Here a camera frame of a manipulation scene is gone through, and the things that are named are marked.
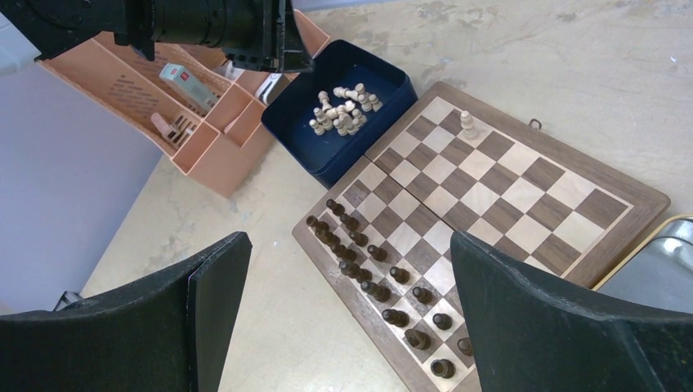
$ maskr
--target chessboard border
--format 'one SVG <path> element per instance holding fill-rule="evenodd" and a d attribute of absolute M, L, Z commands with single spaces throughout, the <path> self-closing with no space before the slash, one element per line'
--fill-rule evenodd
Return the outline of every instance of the chessboard border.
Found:
<path fill-rule="evenodd" d="M 511 117 L 484 102 L 444 83 L 436 82 L 400 119 L 366 151 L 373 162 L 392 141 L 437 97 L 464 108 L 472 116 L 502 133 L 560 163 L 633 205 L 630 212 L 611 228 L 599 243 L 573 268 L 565 279 L 585 287 L 598 284 L 629 253 L 637 240 L 671 204 L 666 194 L 626 176 L 613 167 L 579 152 L 553 137 Z"/>
<path fill-rule="evenodd" d="M 350 279 L 346 278 L 335 268 L 336 264 L 332 256 L 320 245 L 320 242 L 305 224 L 308 216 L 320 216 L 325 211 L 327 199 L 337 198 L 337 196 L 342 194 L 347 186 L 354 182 L 369 164 L 371 164 L 371 161 L 366 157 L 359 158 L 337 184 L 293 227 L 291 233 L 407 388 L 417 392 L 438 392 L 436 385 L 433 384 L 421 367 L 414 362 L 414 359 L 402 342 L 396 339 L 391 329 L 381 320 L 380 314 L 373 310 L 371 304 L 368 303 L 368 299 L 358 291 Z M 470 382 L 467 381 L 467 378 L 473 378 L 472 373 L 476 372 L 471 372 L 460 385 L 467 385 Z"/>

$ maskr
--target beige tabletop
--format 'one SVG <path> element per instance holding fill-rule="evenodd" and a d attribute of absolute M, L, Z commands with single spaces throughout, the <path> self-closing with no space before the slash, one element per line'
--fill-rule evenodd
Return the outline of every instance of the beige tabletop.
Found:
<path fill-rule="evenodd" d="M 688 1 L 387 2 L 311 12 L 402 68 L 443 80 L 693 211 Z M 280 146 L 230 199 L 162 159 L 83 290 L 120 286 L 247 231 L 253 258 L 222 391 L 405 390 L 291 236 L 324 194 Z"/>

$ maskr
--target blue container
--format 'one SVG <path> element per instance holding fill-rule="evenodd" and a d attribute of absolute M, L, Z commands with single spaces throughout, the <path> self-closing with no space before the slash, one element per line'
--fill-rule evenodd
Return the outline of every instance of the blue container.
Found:
<path fill-rule="evenodd" d="M 383 103 L 376 113 L 364 113 L 368 122 L 353 136 L 332 129 L 317 136 L 308 122 L 320 106 L 318 92 L 327 91 L 332 106 L 345 100 L 333 95 L 335 87 L 366 91 Z M 298 75 L 262 114 L 262 123 L 293 157 L 323 186 L 332 187 L 349 168 L 416 102 L 409 76 L 401 69 L 349 42 L 330 43 L 316 58 L 315 72 Z"/>

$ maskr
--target orange plastic organizer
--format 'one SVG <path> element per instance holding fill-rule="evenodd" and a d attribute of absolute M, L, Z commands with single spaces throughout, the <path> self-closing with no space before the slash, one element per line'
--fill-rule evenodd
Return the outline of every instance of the orange plastic organizer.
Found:
<path fill-rule="evenodd" d="M 296 16 L 303 41 L 315 56 L 330 38 L 300 11 Z M 225 60 L 221 49 L 157 43 L 156 61 L 149 62 L 131 48 L 115 45 L 113 34 L 102 33 L 42 64 L 142 132 L 183 174 L 228 198 L 273 138 L 260 120 L 265 105 L 253 96 L 269 74 L 243 71 L 231 81 L 212 71 Z M 166 63 L 184 65 L 220 97 L 206 116 L 159 79 Z M 150 121 L 154 112 L 194 133 L 176 150 Z"/>

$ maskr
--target chessboard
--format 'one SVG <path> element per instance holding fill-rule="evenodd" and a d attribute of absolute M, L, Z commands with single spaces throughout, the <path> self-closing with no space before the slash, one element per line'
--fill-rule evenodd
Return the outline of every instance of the chessboard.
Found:
<path fill-rule="evenodd" d="M 474 118 L 474 140 L 461 132 L 462 110 Z M 350 240 L 326 207 L 329 199 L 358 220 L 367 244 Z M 298 222 L 293 236 L 411 390 L 476 391 L 473 355 L 457 346 L 467 329 L 449 261 L 454 230 L 591 287 L 667 206 L 662 193 L 437 83 Z M 354 263 L 389 298 L 376 301 L 340 270 L 341 259 L 306 225 L 309 216 L 353 251 Z M 384 250 L 386 260 L 374 260 L 368 245 Z M 393 266 L 409 279 L 398 283 L 389 274 Z M 432 300 L 418 301 L 415 287 Z M 407 325 L 386 323 L 386 309 L 405 312 Z M 452 327 L 438 328 L 434 314 L 449 316 Z M 431 344 L 412 347 L 409 329 Z M 454 366 L 451 378 L 432 373 L 441 359 Z"/>

